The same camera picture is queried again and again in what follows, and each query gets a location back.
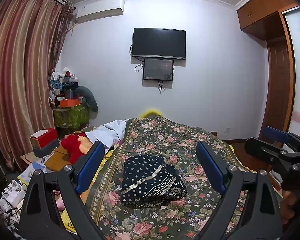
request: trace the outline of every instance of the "silver screw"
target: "silver screw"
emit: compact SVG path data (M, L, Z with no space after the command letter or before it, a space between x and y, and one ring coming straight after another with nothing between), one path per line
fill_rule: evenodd
M236 170L237 170L237 167L234 166L234 165L230 165L230 166L229 166L229 170L231 170L231 171L236 171Z
M70 171L72 169L72 165L71 164L67 164L66 166L63 167L63 169L65 171Z
M260 174L261 174L262 176L266 176L266 175L267 175L267 172L266 172L265 170L260 170Z
M38 176L39 174L41 174L41 170L37 169L33 172L34 175Z

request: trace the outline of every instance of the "blue gripper pad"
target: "blue gripper pad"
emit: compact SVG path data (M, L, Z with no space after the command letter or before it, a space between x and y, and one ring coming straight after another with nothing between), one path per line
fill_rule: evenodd
M226 192L227 163L220 155L214 154L212 148L202 141L197 144L197 158L204 169L212 188L223 195Z
M275 128L272 128L270 126L266 126L263 131L262 135L265 137L268 137L270 139L275 140L276 142L280 143L289 143L289 135L286 132L277 130Z
M78 185L75 190L79 195L82 194L82 192L88 190L92 179L96 174L103 160L103 157L105 156L105 147L102 142L98 142L97 147L94 147L94 145L92 145L91 150L93 152L90 153L89 150L89 152L86 154L86 156L88 155L87 157L89 158L78 174Z

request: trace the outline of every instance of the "red plush toy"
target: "red plush toy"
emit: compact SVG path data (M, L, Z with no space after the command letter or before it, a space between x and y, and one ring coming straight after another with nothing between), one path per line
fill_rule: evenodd
M61 141L61 145L64 149L67 150L67 152L70 154L70 163L73 165L77 159L79 159L80 156L84 155L80 151L80 141L78 141L79 136L78 135L69 135L67 138L64 138Z

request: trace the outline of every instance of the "human hand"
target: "human hand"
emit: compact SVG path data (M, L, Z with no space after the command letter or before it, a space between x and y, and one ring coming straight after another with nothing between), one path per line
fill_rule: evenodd
M292 210L293 205L298 200L297 196L292 191L284 191L283 199L280 202L280 215L283 225L288 224L289 219L293 218L294 211Z

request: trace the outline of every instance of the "floral bedspread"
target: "floral bedspread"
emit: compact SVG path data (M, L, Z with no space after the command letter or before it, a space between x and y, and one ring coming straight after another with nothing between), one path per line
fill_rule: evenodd
M162 116L129 121L124 143L98 174L86 202L92 219L108 240L195 238L220 198L197 160L195 149L199 141L205 141L228 164L245 170L225 142L201 128L174 123ZM187 196L158 208L131 209L121 205L124 162L140 154L163 155L184 181ZM238 223L245 198L242 191L226 232Z

